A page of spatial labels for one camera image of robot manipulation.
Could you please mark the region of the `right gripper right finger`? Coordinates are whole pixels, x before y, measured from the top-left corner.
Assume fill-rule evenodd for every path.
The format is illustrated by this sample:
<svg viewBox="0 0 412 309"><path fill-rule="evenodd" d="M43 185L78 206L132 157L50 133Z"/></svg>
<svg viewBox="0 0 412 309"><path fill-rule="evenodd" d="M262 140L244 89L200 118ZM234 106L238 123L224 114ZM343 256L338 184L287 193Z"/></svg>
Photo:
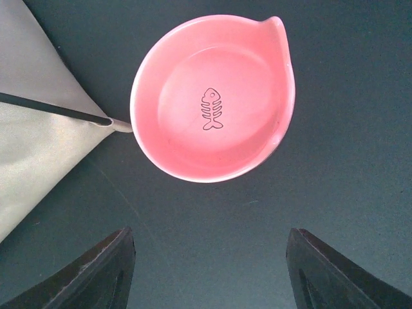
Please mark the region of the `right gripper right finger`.
<svg viewBox="0 0 412 309"><path fill-rule="evenodd" d="M411 308L411 296L305 229L290 230L286 262L298 308Z"/></svg>

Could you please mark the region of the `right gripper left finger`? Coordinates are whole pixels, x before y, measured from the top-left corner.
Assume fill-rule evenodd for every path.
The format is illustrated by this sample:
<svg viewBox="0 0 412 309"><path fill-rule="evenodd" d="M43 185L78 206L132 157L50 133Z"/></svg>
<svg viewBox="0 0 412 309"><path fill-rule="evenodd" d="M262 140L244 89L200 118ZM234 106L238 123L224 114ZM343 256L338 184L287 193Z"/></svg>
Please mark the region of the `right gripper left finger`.
<svg viewBox="0 0 412 309"><path fill-rule="evenodd" d="M1 308L126 308L134 268L133 233L125 227Z"/></svg>

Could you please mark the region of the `beige fabric pet tent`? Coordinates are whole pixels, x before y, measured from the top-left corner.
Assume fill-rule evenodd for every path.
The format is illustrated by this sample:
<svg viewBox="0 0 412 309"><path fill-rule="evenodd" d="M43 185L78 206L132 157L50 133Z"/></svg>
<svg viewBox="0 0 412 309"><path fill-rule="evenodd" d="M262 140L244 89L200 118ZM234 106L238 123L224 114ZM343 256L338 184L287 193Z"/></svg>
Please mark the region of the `beige fabric pet tent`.
<svg viewBox="0 0 412 309"><path fill-rule="evenodd" d="M1 93L108 117L22 1L1 2ZM103 139L131 132L129 123L110 119L100 126L1 102L2 238Z"/></svg>

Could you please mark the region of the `black tent pole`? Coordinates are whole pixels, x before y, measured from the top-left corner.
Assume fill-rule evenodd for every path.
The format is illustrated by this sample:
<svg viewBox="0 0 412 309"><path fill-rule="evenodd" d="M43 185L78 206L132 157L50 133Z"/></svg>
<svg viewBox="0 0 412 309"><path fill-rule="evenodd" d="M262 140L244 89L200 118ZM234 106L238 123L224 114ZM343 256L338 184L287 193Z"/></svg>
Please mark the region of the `black tent pole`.
<svg viewBox="0 0 412 309"><path fill-rule="evenodd" d="M54 106L51 104L47 104L45 102L39 102L39 101L31 100L28 98L22 98L22 97L10 95L7 93L1 93L1 102L5 104L14 105L14 106L19 106L22 108L34 109L37 111L43 111L46 113L74 118L77 120L92 122L100 126L110 126L113 123L113 121L108 117L100 117L100 116L92 115L89 113L76 111L73 109L63 108L60 106Z"/></svg>

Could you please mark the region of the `pink pet bowl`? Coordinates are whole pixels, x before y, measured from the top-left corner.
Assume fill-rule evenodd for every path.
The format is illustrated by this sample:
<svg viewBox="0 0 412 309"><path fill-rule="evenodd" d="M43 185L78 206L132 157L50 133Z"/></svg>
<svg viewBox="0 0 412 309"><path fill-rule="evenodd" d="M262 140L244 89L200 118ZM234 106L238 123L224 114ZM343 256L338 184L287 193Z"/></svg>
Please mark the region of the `pink pet bowl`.
<svg viewBox="0 0 412 309"><path fill-rule="evenodd" d="M207 15L164 35L133 82L143 153L173 177L214 183L262 164L290 125L295 79L282 20Z"/></svg>

